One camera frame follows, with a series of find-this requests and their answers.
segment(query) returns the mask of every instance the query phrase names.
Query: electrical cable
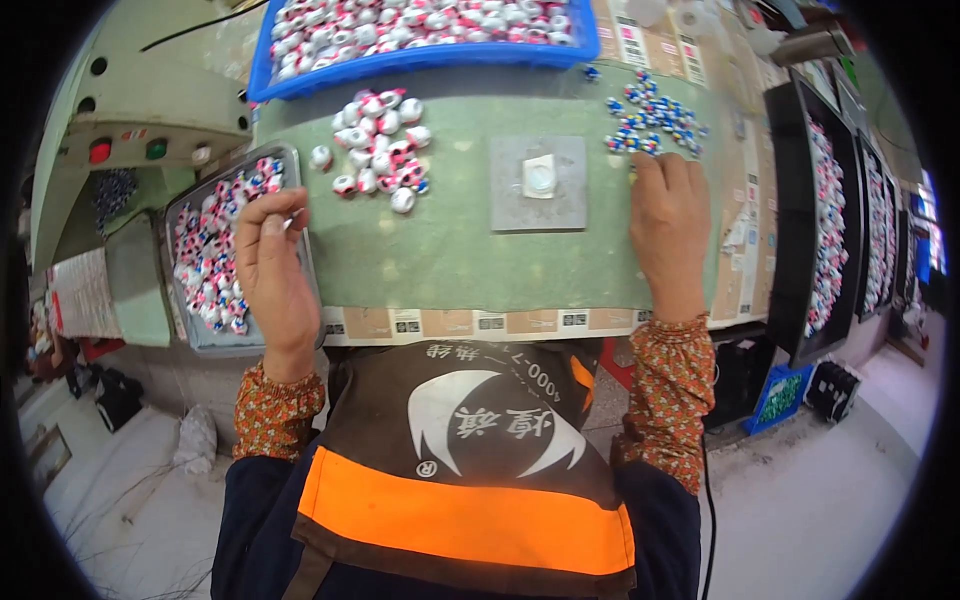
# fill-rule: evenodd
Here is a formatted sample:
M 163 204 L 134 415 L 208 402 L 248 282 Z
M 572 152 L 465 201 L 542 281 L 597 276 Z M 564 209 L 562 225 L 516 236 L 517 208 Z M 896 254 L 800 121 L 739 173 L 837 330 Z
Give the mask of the electrical cable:
M 257 2 L 256 4 L 254 4 L 254 5 L 251 6 L 251 7 L 246 7 L 246 8 L 245 8 L 244 10 L 242 10 L 242 11 L 232 12 L 231 14 L 228 14 L 227 16 L 222 16 L 222 17 L 220 17 L 220 18 L 218 18 L 218 19 L 213 19 L 212 21 L 206 21 L 205 23 L 201 23 L 200 25 L 194 25 L 193 27 L 189 27 L 189 28 L 187 28 L 187 29 L 184 29 L 183 31 L 176 32 L 175 34 L 170 34 L 170 35 L 168 35 L 167 37 L 161 37 L 161 38 L 158 39 L 157 41 L 152 41 L 152 42 L 150 42 L 149 44 L 147 44 L 146 46 L 144 46 L 143 48 L 140 48 L 140 52 L 146 52 L 146 51 L 150 50 L 151 48 L 156 48 L 157 46 L 159 46 L 160 44 L 162 44 L 162 43 L 164 43 L 164 42 L 170 41 L 171 39 L 175 39 L 175 38 L 180 37 L 180 36 L 186 36 L 187 34 L 190 34 L 190 33 L 192 33 L 192 32 L 197 31 L 198 29 L 203 29 L 204 27 L 209 27 L 210 25 L 216 25 L 217 23 L 223 23 L 224 21 L 229 21 L 229 20 L 232 19 L 233 17 L 235 17 L 235 16 L 240 16 L 241 14 L 247 14 L 248 12 L 252 11 L 253 9 L 258 9 L 258 8 L 262 7 L 263 5 L 267 4 L 267 2 L 269 2 L 269 1 L 270 1 L 270 0 L 260 0 L 260 2 Z
M 887 137 L 886 134 L 883 132 L 883 130 L 880 128 L 880 109 L 883 107 L 883 104 L 887 101 L 887 96 L 889 95 L 890 95 L 890 88 L 884 87 L 883 96 L 880 98 L 880 101 L 876 103 L 876 115 L 874 116 L 874 127 L 876 128 L 876 132 L 880 134 L 880 137 L 887 140 L 887 143 L 893 146 L 894 148 L 897 148 L 898 150 L 903 150 L 904 152 L 907 152 L 919 158 L 920 156 L 917 154 L 916 150 L 911 150 L 909 148 L 901 146 L 894 140 Z
M 700 436 L 700 448 L 704 451 L 704 485 L 707 488 L 707 504 L 710 506 L 710 553 L 707 556 L 707 576 L 704 577 L 704 591 L 700 594 L 700 600 L 707 600 L 707 592 L 710 589 L 710 575 L 713 573 L 713 551 L 717 545 L 717 512 L 713 507 L 713 494 L 710 492 L 710 469 L 707 466 L 706 435 Z

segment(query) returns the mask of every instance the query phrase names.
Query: apron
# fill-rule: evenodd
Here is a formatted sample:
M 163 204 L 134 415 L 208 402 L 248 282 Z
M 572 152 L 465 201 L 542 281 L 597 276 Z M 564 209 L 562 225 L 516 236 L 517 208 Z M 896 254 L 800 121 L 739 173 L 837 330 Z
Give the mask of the apron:
M 284 600 L 313 598 L 334 562 L 496 593 L 626 597 L 630 519 L 580 434 L 588 345 L 422 342 L 331 366 L 336 409 L 300 497 L 304 549 Z

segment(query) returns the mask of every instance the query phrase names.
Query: red button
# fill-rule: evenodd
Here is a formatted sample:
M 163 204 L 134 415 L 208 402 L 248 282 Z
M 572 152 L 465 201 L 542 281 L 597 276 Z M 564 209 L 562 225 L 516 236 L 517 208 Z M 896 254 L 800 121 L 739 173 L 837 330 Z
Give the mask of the red button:
M 100 164 L 110 158 L 110 142 L 96 141 L 90 146 L 90 164 Z

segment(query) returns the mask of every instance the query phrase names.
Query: green item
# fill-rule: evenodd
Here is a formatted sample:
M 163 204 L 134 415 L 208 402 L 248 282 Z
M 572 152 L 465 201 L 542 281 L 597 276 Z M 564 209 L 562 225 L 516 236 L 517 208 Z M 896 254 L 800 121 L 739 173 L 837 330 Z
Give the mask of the green item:
M 628 225 L 631 218 L 630 155 L 612 154 L 604 136 L 616 132 L 605 99 L 613 96 L 629 112 L 625 84 L 635 84 L 632 68 L 595 65 L 598 84 L 583 72 L 544 75 L 529 69 L 501 69 L 523 79 L 553 78 L 543 93 L 421 97 L 421 125 L 433 141 L 418 152 L 428 164 L 430 188 L 417 196 L 409 215 L 395 214 L 389 197 L 357 194 L 343 200 L 331 191 L 334 179 L 353 173 L 347 153 L 333 143 L 332 114 L 321 116 L 306 100 L 261 106 L 257 143 L 283 140 L 297 147 L 303 184 L 309 190 L 310 246 L 324 305 L 391 308 L 486 309 L 637 308 L 652 306 L 650 289 L 636 263 Z M 460 89 L 466 69 L 432 69 L 363 82 L 324 92 L 349 102 L 360 88 Z M 720 130 L 718 94 L 686 81 L 655 77 L 658 96 L 668 95 L 692 108 L 697 120 Z M 294 115 L 313 120 L 290 127 Z M 657 129 L 667 152 L 689 152 Z M 490 140 L 513 135 L 582 136 L 587 148 L 587 228 L 562 232 L 491 232 Z M 639 132 L 641 137 L 646 132 Z M 714 138 L 699 138 L 711 191 L 712 230 L 703 277 L 707 304 L 717 278 L 721 226 L 723 154 Z M 326 173 L 307 167 L 311 149 L 323 144 L 334 154 Z
M 155 139 L 147 144 L 147 160 L 158 160 L 167 156 L 167 140 Z
M 134 216 L 107 239 L 107 280 L 124 342 L 170 346 L 170 317 L 150 217 Z
M 797 399 L 797 393 L 800 391 L 800 382 L 803 379 L 801 374 L 791 375 L 782 379 L 770 387 L 767 399 L 760 410 L 758 422 L 773 420 L 783 414 Z
M 856 90 L 860 91 L 860 84 L 856 82 L 856 71 L 853 70 L 853 62 L 847 57 L 840 57 L 840 64 L 843 65 L 843 70 L 847 72 L 847 78 L 850 79 Z

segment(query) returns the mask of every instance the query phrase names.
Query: printed logo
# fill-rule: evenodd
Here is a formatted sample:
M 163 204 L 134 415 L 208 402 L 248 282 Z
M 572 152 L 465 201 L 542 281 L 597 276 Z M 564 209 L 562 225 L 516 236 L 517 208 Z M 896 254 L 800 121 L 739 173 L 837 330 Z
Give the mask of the printed logo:
M 426 445 L 433 456 L 462 477 L 463 473 L 450 452 L 448 432 L 453 429 L 457 438 L 467 440 L 482 438 L 487 430 L 502 429 L 510 434 L 511 439 L 516 440 L 523 440 L 525 436 L 531 439 L 550 436 L 550 441 L 539 458 L 517 478 L 560 463 L 571 453 L 572 457 L 566 468 L 573 468 L 584 455 L 587 440 L 545 403 L 537 408 L 507 409 L 503 412 L 496 412 L 485 406 L 477 406 L 475 410 L 461 406 L 467 396 L 481 384 L 503 376 L 510 375 L 493 371 L 454 371 L 420 384 L 407 401 L 410 436 L 417 451 L 417 458 L 423 459 L 423 447 Z M 432 471 L 426 466 L 427 463 L 433 463 Z M 430 477 L 436 473 L 436 468 L 437 464 L 433 461 L 424 461 L 417 466 L 417 475 Z

